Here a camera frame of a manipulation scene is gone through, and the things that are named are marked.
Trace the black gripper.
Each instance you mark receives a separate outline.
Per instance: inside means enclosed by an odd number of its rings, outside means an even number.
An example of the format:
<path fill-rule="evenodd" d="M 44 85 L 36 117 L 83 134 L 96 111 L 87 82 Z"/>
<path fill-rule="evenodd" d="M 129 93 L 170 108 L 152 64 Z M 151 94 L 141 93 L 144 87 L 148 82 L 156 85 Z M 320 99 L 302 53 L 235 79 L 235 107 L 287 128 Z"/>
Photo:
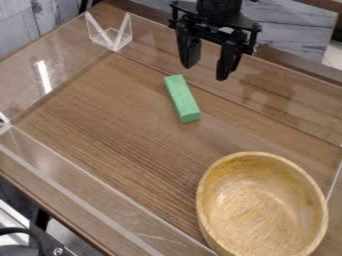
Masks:
<path fill-rule="evenodd" d="M 262 26 L 242 13 L 243 0 L 172 0 L 170 27 L 176 32 L 180 63 L 190 69 L 200 60 L 202 39 L 222 45 L 216 79 L 236 70 L 242 52 L 252 55 Z"/>

